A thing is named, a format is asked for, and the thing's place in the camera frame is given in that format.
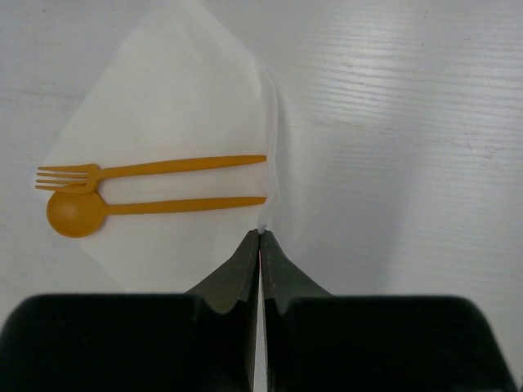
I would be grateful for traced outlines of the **orange plastic spoon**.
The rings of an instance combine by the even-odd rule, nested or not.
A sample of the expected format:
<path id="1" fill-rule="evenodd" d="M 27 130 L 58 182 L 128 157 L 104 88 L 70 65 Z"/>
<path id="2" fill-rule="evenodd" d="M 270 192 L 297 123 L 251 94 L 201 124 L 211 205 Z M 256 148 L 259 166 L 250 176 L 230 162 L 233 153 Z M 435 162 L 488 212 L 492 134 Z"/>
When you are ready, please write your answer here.
<path id="1" fill-rule="evenodd" d="M 262 205 L 265 197 L 180 199 L 147 203 L 108 204 L 97 193 L 54 193 L 47 203 L 47 220 L 58 233 L 83 238 L 95 233 L 108 216 L 205 212 Z"/>

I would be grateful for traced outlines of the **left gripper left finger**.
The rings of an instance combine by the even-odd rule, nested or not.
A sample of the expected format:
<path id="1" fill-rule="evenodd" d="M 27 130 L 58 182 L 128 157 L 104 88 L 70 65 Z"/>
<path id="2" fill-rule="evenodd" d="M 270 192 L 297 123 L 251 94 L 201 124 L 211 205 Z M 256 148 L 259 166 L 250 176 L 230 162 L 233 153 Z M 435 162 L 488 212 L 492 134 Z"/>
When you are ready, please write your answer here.
<path id="1" fill-rule="evenodd" d="M 184 293 L 45 294 L 1 330 L 4 391 L 250 391 L 260 237 Z"/>

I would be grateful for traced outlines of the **white paper napkin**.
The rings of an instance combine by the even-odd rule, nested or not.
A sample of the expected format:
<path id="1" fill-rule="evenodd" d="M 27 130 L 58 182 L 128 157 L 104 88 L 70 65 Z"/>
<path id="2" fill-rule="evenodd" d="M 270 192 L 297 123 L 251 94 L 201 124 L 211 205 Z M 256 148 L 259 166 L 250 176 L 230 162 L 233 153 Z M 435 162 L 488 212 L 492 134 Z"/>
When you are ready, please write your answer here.
<path id="1" fill-rule="evenodd" d="M 260 206 L 112 216 L 79 246 L 126 292 L 183 292 L 229 259 L 279 204 L 278 99 L 262 64 L 197 1 L 145 16 L 70 119 L 47 166 L 121 167 L 264 155 L 242 167 L 105 180 L 107 203 L 262 196 Z"/>

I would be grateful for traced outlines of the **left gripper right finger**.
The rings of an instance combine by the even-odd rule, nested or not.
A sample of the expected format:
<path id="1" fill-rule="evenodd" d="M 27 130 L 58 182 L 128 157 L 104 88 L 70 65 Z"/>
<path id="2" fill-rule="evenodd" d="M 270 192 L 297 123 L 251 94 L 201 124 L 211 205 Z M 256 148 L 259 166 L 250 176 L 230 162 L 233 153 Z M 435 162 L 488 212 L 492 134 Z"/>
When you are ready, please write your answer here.
<path id="1" fill-rule="evenodd" d="M 489 323 L 458 296 L 335 296 L 260 237 L 270 391 L 513 391 Z"/>

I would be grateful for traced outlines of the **orange plastic fork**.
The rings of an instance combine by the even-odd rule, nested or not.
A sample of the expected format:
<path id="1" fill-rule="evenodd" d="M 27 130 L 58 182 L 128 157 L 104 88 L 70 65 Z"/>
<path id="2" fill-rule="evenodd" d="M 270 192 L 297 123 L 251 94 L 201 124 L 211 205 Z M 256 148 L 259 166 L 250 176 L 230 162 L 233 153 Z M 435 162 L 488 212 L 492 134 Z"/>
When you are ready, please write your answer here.
<path id="1" fill-rule="evenodd" d="M 73 166 L 38 167 L 35 188 L 67 194 L 87 194 L 95 191 L 97 186 L 103 180 L 107 179 L 247 166 L 263 163 L 266 160 L 267 156 L 265 155 L 234 155 L 167 160 L 107 168 L 100 168 L 95 163 Z"/>

